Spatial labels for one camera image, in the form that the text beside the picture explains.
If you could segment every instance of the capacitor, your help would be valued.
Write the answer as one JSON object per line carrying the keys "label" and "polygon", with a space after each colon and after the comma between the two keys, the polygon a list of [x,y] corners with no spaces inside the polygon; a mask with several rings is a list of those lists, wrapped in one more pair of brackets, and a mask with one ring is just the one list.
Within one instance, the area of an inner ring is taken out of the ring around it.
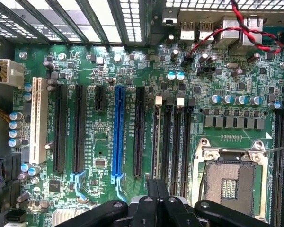
{"label": "capacitor", "polygon": [[53,141],[50,141],[49,143],[44,145],[44,149],[45,150],[53,149],[53,147],[54,147],[54,142]]}
{"label": "capacitor", "polygon": [[57,79],[47,79],[46,83],[48,85],[57,85],[58,84],[58,80]]}
{"label": "capacitor", "polygon": [[40,171],[41,171],[40,166],[34,166],[28,170],[28,174],[30,176],[36,176],[38,173],[40,173]]}
{"label": "capacitor", "polygon": [[21,171],[22,172],[27,172],[31,167],[33,167],[32,164],[30,164],[30,163],[23,163],[21,165]]}
{"label": "capacitor", "polygon": [[18,179],[19,180],[24,180],[24,179],[27,179],[29,177],[30,177],[30,175],[28,173],[24,172],[24,173],[20,173],[19,174]]}
{"label": "capacitor", "polygon": [[65,53],[60,53],[58,54],[58,60],[60,61],[65,61],[67,58],[66,54]]}
{"label": "capacitor", "polygon": [[29,200],[24,200],[22,203],[16,203],[15,206],[17,209],[20,209],[20,208],[25,207],[28,203],[29,203]]}
{"label": "capacitor", "polygon": [[55,68],[55,65],[52,64],[52,63],[49,62],[49,61],[43,62],[43,65],[44,65],[45,67],[47,67],[49,70],[53,70],[53,69]]}
{"label": "capacitor", "polygon": [[267,104],[268,108],[275,110],[275,109],[281,109],[282,108],[282,104],[279,102],[272,102],[272,103],[268,103]]}
{"label": "capacitor", "polygon": [[11,121],[9,123],[10,129],[21,129],[23,127],[23,122],[21,121]]}
{"label": "capacitor", "polygon": [[209,102],[211,102],[212,104],[216,104],[219,103],[221,100],[219,95],[212,95],[209,97]]}
{"label": "capacitor", "polygon": [[166,80],[168,80],[168,81],[174,81],[175,78],[176,78],[176,75],[175,75],[175,73],[173,73],[173,72],[169,72],[169,73],[166,75]]}
{"label": "capacitor", "polygon": [[172,50],[172,52],[170,54],[170,58],[175,60],[178,56],[179,56],[179,50],[178,49]]}
{"label": "capacitor", "polygon": [[238,104],[238,105],[244,105],[245,100],[246,100],[245,96],[235,97],[235,103]]}
{"label": "capacitor", "polygon": [[24,93],[23,98],[27,102],[32,101],[32,93],[29,93],[29,92]]}
{"label": "capacitor", "polygon": [[32,87],[31,84],[25,84],[25,85],[24,85],[24,90],[25,90],[26,92],[31,92],[32,89],[33,89],[33,87]]}
{"label": "capacitor", "polygon": [[232,103],[232,97],[230,95],[223,96],[221,98],[221,102],[223,104],[230,104],[230,103]]}
{"label": "capacitor", "polygon": [[211,64],[211,63],[213,63],[214,61],[216,61],[217,60],[217,56],[216,55],[212,55],[212,56],[210,56],[207,60],[206,60],[206,63],[207,64]]}
{"label": "capacitor", "polygon": [[9,118],[12,121],[21,120],[23,118],[23,114],[21,112],[11,112]]}
{"label": "capacitor", "polygon": [[13,129],[9,131],[9,137],[11,138],[17,138],[17,137],[21,137],[23,134],[23,132],[21,130],[17,130],[17,129]]}
{"label": "capacitor", "polygon": [[261,55],[259,53],[254,53],[246,59],[247,63],[254,63],[255,61],[260,60]]}
{"label": "capacitor", "polygon": [[260,105],[262,103],[262,99],[259,96],[251,97],[249,99],[249,103],[251,105]]}
{"label": "capacitor", "polygon": [[9,140],[9,146],[11,148],[20,146],[22,144],[22,139],[10,139]]}
{"label": "capacitor", "polygon": [[177,75],[176,75],[176,80],[179,81],[179,82],[183,82],[185,79],[185,75],[183,72],[178,72]]}
{"label": "capacitor", "polygon": [[122,60],[122,56],[120,54],[115,54],[114,61],[115,63],[119,63]]}
{"label": "capacitor", "polygon": [[208,54],[203,53],[201,57],[199,58],[199,63],[204,63],[206,59],[208,58]]}
{"label": "capacitor", "polygon": [[30,198],[30,193],[29,192],[23,192],[21,195],[19,195],[16,199],[18,203],[22,203],[25,200],[28,200]]}
{"label": "capacitor", "polygon": [[46,87],[46,90],[47,90],[48,92],[55,91],[55,90],[56,90],[56,87],[55,87],[55,86],[52,86],[52,85],[48,85],[48,86]]}

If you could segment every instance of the white connector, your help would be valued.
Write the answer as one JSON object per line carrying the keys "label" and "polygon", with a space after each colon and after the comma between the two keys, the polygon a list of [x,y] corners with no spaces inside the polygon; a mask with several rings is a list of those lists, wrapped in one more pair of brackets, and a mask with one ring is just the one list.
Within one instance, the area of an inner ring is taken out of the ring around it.
{"label": "white connector", "polygon": [[23,87],[25,71],[24,66],[10,59],[0,59],[0,61],[5,61],[7,65],[6,81],[0,81],[0,84]]}
{"label": "white connector", "polygon": [[32,110],[30,123],[29,163],[46,160],[48,91],[46,79],[33,77]]}

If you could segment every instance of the black connector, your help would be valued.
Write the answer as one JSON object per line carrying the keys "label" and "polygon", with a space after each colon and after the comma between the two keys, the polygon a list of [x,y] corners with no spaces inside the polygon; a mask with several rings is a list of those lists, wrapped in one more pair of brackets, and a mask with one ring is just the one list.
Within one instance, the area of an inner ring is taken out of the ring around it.
{"label": "black connector", "polygon": [[85,127],[86,127],[86,86],[76,85],[75,88],[75,121],[73,140],[72,171],[80,173],[84,170]]}
{"label": "black connector", "polygon": [[106,110],[106,90],[103,85],[95,87],[95,110],[99,112]]}
{"label": "black connector", "polygon": [[67,127],[67,85],[56,86],[54,116],[53,170],[62,173],[65,169],[66,127]]}
{"label": "black connector", "polygon": [[133,144],[133,175],[142,174],[142,152],[144,145],[144,120],[145,120],[145,87],[136,88],[136,114],[134,125]]}

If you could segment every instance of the electrolytic capacitor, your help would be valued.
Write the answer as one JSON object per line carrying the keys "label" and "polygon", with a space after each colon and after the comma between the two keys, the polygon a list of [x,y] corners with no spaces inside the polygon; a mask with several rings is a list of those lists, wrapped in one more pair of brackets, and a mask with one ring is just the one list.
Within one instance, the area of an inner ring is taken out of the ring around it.
{"label": "electrolytic capacitor", "polygon": [[215,62],[216,60],[217,60],[217,56],[212,55],[206,60],[206,63],[211,64],[211,63]]}
{"label": "electrolytic capacitor", "polygon": [[172,52],[170,54],[170,58],[175,60],[178,56],[179,56],[179,50],[178,49],[172,50]]}
{"label": "electrolytic capacitor", "polygon": [[11,112],[9,118],[12,121],[21,120],[23,118],[23,114],[21,112]]}
{"label": "electrolytic capacitor", "polygon": [[179,81],[179,82],[183,82],[185,79],[185,75],[183,72],[178,72],[177,75],[176,75],[176,80]]}
{"label": "electrolytic capacitor", "polygon": [[43,62],[43,65],[44,65],[45,67],[47,67],[49,70],[53,70],[53,69],[55,68],[55,65],[52,64],[52,63],[49,62],[49,61]]}
{"label": "electrolytic capacitor", "polygon": [[22,134],[23,134],[23,132],[21,130],[17,130],[17,129],[9,131],[9,137],[11,137],[13,139],[17,138],[17,137],[21,137]]}
{"label": "electrolytic capacitor", "polygon": [[24,180],[24,179],[27,179],[29,177],[30,177],[30,175],[28,173],[24,172],[24,173],[20,173],[19,174],[18,179],[19,180]]}
{"label": "electrolytic capacitor", "polygon": [[175,75],[175,73],[173,73],[173,72],[169,72],[169,73],[166,75],[166,80],[168,80],[168,81],[174,81],[175,78],[176,78],[176,75]]}
{"label": "electrolytic capacitor", "polygon": [[219,103],[221,100],[219,95],[212,95],[209,97],[209,102],[211,102],[212,104],[216,104]]}
{"label": "electrolytic capacitor", "polygon": [[21,129],[23,127],[23,122],[21,121],[11,121],[9,123],[10,129]]}
{"label": "electrolytic capacitor", "polygon": [[255,61],[260,60],[261,55],[259,53],[254,53],[246,59],[247,63],[254,63]]}
{"label": "electrolytic capacitor", "polygon": [[18,203],[22,203],[25,200],[28,200],[30,198],[30,193],[29,192],[23,192],[21,195],[19,195],[16,199]]}
{"label": "electrolytic capacitor", "polygon": [[279,102],[272,102],[272,103],[268,103],[267,104],[269,109],[275,110],[275,109],[281,109],[282,108],[282,104]]}
{"label": "electrolytic capacitor", "polygon": [[40,173],[40,171],[41,171],[40,166],[34,166],[28,170],[28,174],[30,176],[36,176],[38,173]]}
{"label": "electrolytic capacitor", "polygon": [[246,101],[245,96],[235,97],[235,103],[238,104],[238,105],[244,105],[245,101]]}
{"label": "electrolytic capacitor", "polygon": [[9,146],[11,148],[20,146],[22,144],[22,139],[10,139],[9,140]]}
{"label": "electrolytic capacitor", "polygon": [[251,97],[249,99],[249,103],[251,105],[260,105],[262,103],[262,99],[259,96]]}
{"label": "electrolytic capacitor", "polygon": [[30,164],[30,163],[23,163],[21,165],[21,171],[22,172],[27,172],[31,167],[33,167],[32,164]]}
{"label": "electrolytic capacitor", "polygon": [[243,70],[241,68],[236,68],[233,71],[231,71],[232,77],[237,77],[238,75],[242,74]]}
{"label": "electrolytic capacitor", "polygon": [[208,54],[203,53],[201,57],[199,58],[199,63],[204,63],[206,59],[208,58]]}
{"label": "electrolytic capacitor", "polygon": [[24,93],[23,99],[27,102],[32,101],[32,93],[29,93],[29,92]]}
{"label": "electrolytic capacitor", "polygon": [[230,104],[230,103],[232,103],[232,97],[230,95],[223,96],[221,98],[221,102],[223,104]]}
{"label": "electrolytic capacitor", "polygon": [[49,143],[44,145],[44,149],[45,150],[50,150],[50,149],[53,149],[53,146],[54,146],[54,142],[51,141],[51,142],[49,142]]}
{"label": "electrolytic capacitor", "polygon": [[25,84],[25,85],[24,85],[24,90],[25,90],[26,92],[31,92],[32,89],[33,89],[33,87],[32,87],[31,84]]}

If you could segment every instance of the screw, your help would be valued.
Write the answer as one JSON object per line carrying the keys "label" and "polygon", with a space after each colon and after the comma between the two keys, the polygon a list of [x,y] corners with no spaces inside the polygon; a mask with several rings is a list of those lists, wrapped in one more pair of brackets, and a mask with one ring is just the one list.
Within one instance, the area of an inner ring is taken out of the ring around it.
{"label": "screw", "polygon": [[201,207],[208,208],[209,204],[207,202],[201,202]]}
{"label": "screw", "polygon": [[120,202],[116,202],[115,204],[114,204],[114,207],[121,207],[122,206],[122,203],[120,203]]}
{"label": "screw", "polygon": [[170,197],[170,198],[169,198],[169,201],[170,201],[170,202],[175,202],[176,199],[175,199],[174,197]]}
{"label": "screw", "polygon": [[147,197],[147,198],[144,199],[144,201],[151,202],[151,201],[153,201],[153,199],[151,197]]}

